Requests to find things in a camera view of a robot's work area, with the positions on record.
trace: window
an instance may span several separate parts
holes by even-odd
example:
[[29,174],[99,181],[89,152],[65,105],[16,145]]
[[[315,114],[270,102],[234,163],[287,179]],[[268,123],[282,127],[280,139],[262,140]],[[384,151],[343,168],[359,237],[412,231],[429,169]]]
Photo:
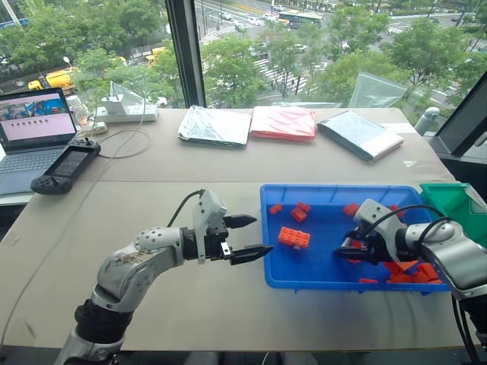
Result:
[[164,0],[2,0],[0,21],[2,93],[62,87],[87,116],[113,81],[186,105]]
[[399,107],[440,125],[487,69],[479,0],[194,0],[210,107]]

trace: black handheld controller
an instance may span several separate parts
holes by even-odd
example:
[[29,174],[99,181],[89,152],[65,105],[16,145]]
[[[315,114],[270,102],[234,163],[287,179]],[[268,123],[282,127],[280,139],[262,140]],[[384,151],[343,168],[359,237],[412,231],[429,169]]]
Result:
[[88,138],[69,142],[51,167],[42,176],[32,180],[30,188],[45,195],[60,195],[69,192],[73,182],[100,151],[101,146]]

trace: beige table surface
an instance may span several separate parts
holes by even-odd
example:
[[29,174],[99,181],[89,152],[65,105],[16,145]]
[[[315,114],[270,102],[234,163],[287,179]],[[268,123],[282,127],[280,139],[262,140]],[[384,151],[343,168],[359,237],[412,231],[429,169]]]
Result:
[[[407,122],[397,109],[359,111],[376,122]],[[105,257],[140,230],[166,224],[193,190],[215,190],[229,214],[260,217],[259,188],[268,182],[418,188],[421,182],[454,180],[416,134],[404,134],[399,150],[369,165],[321,135],[309,145],[252,139],[239,151],[193,147],[175,138],[183,114],[162,110],[148,125],[151,148],[114,161],[95,187],[89,180],[105,160],[89,166],[69,194],[33,197],[0,243],[0,329],[38,262],[58,245],[18,306],[8,344],[61,347],[75,324],[75,307],[90,296]],[[190,202],[182,210],[176,226],[192,225],[192,207]],[[231,245],[261,243],[260,229],[258,221],[232,230]],[[259,260],[234,267],[187,262],[165,272],[135,312],[123,348],[337,351],[458,345],[450,294],[277,290],[266,284]]]

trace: blue plastic tray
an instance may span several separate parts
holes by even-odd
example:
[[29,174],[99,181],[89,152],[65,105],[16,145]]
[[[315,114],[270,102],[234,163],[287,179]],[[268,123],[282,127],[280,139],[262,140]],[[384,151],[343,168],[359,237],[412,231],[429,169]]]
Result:
[[[385,206],[424,204],[410,186],[264,185],[260,190],[263,241],[274,246],[264,260],[267,283],[271,287],[295,290],[403,290],[424,294],[447,291],[446,284],[387,284],[390,272],[384,264],[352,264],[332,254],[342,244],[345,233],[356,226],[342,209],[353,202],[361,204],[366,198]],[[307,220],[301,224],[291,216],[298,202],[311,206]],[[269,208],[278,203],[282,204],[282,211],[270,214]],[[426,209],[412,209],[406,211],[402,220],[406,224],[426,223],[432,221],[432,216]],[[279,244],[282,226],[310,233],[309,247],[296,250]],[[360,278],[379,283],[362,284],[358,282]]]

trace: laptop keyboard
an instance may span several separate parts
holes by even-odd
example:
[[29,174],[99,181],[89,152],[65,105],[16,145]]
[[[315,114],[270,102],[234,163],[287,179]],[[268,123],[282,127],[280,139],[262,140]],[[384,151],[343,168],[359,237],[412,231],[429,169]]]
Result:
[[62,148],[47,151],[9,154],[0,162],[0,173],[47,169],[61,155]]

